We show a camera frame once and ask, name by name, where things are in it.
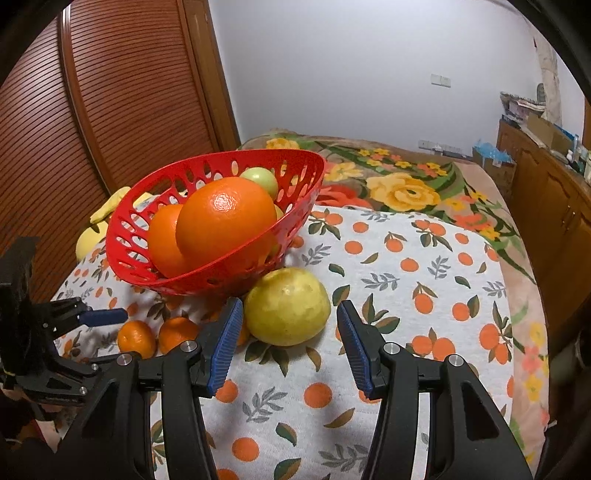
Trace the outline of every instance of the brown slatted panel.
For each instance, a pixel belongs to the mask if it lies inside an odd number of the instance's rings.
[[[0,252],[41,237],[33,298],[48,300],[76,264],[89,215],[106,200],[74,126],[56,23],[34,41],[0,89]]]
[[[176,0],[75,0],[71,19],[82,96],[118,186],[214,150]]]

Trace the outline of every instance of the metal bolt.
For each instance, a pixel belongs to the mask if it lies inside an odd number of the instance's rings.
[[[195,342],[194,340],[185,340],[183,343],[181,343],[181,350],[183,352],[192,352],[196,348],[197,342]]]
[[[117,357],[117,364],[124,367],[125,365],[129,365],[132,361],[132,357],[128,353],[123,353]]]
[[[389,353],[390,355],[396,355],[400,352],[400,345],[397,343],[386,343],[384,345],[384,352]]]
[[[453,355],[450,355],[447,359],[454,367],[460,367],[464,364],[464,359],[459,356],[456,355],[455,353]]]

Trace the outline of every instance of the red plastic basket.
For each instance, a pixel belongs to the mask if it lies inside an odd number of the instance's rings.
[[[113,272],[121,279],[164,294],[240,295],[260,276],[282,260],[285,251],[304,225],[320,191],[326,162],[306,150],[241,150],[200,155],[167,165],[140,180],[125,195],[109,221],[106,253]],[[265,167],[279,184],[276,204],[286,212],[262,233],[275,239],[275,247],[258,265],[236,271],[245,248],[253,239],[222,258],[179,277],[163,277],[150,261],[146,235],[150,220],[161,205],[184,203],[202,185],[221,177],[237,176],[250,167]],[[133,202],[144,192],[162,192],[143,210]]]

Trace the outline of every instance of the green fruit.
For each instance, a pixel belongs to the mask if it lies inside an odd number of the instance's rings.
[[[277,184],[277,179],[273,175],[273,172],[270,170],[262,167],[247,168],[240,176],[243,179],[252,180],[254,183],[263,187],[273,201],[277,198],[279,185]]]
[[[281,268],[262,277],[246,296],[244,318],[259,340],[291,346],[324,328],[330,300],[324,285],[302,268]]]

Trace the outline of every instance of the large orange fruit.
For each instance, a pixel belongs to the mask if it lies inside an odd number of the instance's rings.
[[[162,275],[168,278],[190,270],[177,247],[176,227],[182,205],[165,205],[154,214],[148,230],[150,259]]]
[[[199,268],[253,240],[276,221],[275,204],[261,186],[240,177],[225,177],[203,186],[183,205],[177,245],[191,266]],[[236,266],[260,264],[272,246],[269,239],[256,242]]]
[[[156,351],[156,338],[146,323],[132,320],[119,330],[117,345],[121,352],[138,352],[142,358],[150,358]]]
[[[158,333],[158,346],[160,351],[166,355],[177,345],[185,340],[195,340],[199,333],[199,325],[185,317],[168,319],[160,327]]]

